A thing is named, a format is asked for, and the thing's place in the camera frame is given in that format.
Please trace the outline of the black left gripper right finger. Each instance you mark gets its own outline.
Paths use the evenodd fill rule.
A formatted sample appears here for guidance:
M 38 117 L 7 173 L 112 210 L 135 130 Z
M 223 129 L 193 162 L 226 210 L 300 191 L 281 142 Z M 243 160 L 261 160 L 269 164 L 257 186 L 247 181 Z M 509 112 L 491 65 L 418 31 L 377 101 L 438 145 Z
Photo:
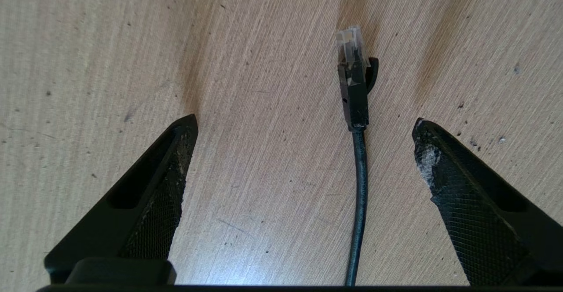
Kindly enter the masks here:
M 414 157 L 470 285 L 561 285 L 563 228 L 438 124 Z

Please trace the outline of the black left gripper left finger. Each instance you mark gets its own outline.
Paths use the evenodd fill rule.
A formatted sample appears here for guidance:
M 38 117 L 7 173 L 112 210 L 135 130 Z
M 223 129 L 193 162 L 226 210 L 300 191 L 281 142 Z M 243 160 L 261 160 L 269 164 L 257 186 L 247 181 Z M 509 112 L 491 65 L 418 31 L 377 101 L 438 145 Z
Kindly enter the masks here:
M 171 285 L 168 260 L 198 136 L 174 121 L 44 258 L 50 283 Z

